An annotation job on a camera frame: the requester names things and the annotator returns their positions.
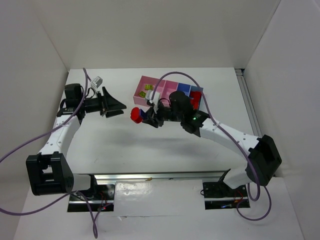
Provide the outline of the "red rectangular lego brick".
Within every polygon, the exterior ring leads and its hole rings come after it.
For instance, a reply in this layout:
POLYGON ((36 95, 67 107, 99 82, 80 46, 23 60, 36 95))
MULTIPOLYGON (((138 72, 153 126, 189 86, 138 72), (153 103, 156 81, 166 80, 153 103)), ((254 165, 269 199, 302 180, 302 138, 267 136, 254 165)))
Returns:
POLYGON ((189 94, 190 103, 195 110, 198 110, 201 103, 202 93, 200 91, 191 91, 189 94))

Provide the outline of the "red rounded lego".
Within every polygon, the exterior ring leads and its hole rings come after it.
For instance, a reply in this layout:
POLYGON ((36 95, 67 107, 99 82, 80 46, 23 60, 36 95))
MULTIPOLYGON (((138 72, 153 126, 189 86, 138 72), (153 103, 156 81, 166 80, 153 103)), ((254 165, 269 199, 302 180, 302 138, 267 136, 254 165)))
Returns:
POLYGON ((143 121, 143 118, 141 116, 141 109, 139 107, 134 107, 131 110, 130 119, 136 124, 139 124, 143 121))

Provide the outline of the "dark blue lego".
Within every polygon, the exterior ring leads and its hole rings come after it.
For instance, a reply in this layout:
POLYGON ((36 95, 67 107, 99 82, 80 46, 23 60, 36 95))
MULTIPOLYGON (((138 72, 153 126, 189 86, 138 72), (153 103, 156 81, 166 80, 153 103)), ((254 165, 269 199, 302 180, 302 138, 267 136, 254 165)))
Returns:
POLYGON ((148 115, 146 112, 144 112, 142 109, 139 110, 139 116, 142 120, 145 120, 148 118, 148 115))

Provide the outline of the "small green lego brick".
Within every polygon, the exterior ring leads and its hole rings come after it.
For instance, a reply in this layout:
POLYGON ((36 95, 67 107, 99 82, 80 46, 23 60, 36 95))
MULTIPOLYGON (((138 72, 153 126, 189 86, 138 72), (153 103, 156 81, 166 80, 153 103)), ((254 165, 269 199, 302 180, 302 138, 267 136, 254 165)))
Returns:
POLYGON ((144 91, 140 91, 138 94, 141 98, 145 98, 146 97, 146 93, 144 91))

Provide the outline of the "small green square lego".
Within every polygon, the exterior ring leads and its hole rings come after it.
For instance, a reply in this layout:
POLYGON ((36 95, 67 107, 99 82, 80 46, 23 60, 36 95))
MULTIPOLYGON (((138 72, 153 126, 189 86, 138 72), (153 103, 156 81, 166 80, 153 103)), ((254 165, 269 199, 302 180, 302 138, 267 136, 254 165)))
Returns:
POLYGON ((153 90, 153 89, 154 89, 154 86, 153 86, 152 84, 146 84, 146 85, 144 86, 144 89, 145 89, 145 90, 153 90))

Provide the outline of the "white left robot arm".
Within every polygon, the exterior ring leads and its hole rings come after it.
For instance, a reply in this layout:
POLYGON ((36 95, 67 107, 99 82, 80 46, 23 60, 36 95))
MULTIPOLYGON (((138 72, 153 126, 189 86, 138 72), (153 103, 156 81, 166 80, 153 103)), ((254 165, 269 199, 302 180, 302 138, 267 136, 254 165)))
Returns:
POLYGON ((98 112, 111 118, 123 114, 126 105, 102 88, 95 98, 84 98, 79 83, 64 87, 65 99, 57 113, 56 127, 47 143, 36 154, 26 159, 26 168, 32 193, 35 196, 70 194, 87 191, 95 185, 92 174, 74 174, 66 156, 86 114, 98 112))

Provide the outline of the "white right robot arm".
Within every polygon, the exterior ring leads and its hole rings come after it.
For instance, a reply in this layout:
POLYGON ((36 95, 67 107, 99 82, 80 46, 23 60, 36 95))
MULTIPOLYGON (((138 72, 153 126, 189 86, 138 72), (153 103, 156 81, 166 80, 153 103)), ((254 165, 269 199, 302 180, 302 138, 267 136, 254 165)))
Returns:
POLYGON ((169 106, 161 99, 147 99, 149 109, 142 114, 142 122, 155 128, 164 122, 179 122, 188 133, 218 143, 246 161, 246 166, 227 170, 220 181, 230 189, 255 183, 266 187, 282 163, 272 137, 258 137, 229 127, 209 113, 194 109, 190 99, 182 91, 169 95, 169 106))

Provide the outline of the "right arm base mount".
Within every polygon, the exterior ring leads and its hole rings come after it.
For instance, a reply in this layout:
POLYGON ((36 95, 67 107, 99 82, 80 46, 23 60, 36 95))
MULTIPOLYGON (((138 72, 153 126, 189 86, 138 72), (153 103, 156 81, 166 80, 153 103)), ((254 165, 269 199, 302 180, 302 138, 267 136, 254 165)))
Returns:
POLYGON ((231 189, 223 182, 203 182, 200 194, 204 197, 204 207, 206 210, 222 210, 250 208, 247 187, 241 185, 236 189, 231 189))

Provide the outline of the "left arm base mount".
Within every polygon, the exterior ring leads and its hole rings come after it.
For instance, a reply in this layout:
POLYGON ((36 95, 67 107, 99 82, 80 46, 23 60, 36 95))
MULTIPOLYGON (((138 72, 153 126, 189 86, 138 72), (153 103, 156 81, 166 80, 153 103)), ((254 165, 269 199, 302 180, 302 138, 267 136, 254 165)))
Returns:
POLYGON ((93 212, 113 212, 115 183, 97 184, 88 190, 73 193, 69 197, 67 212, 83 213, 89 212, 87 202, 81 193, 86 197, 93 212))

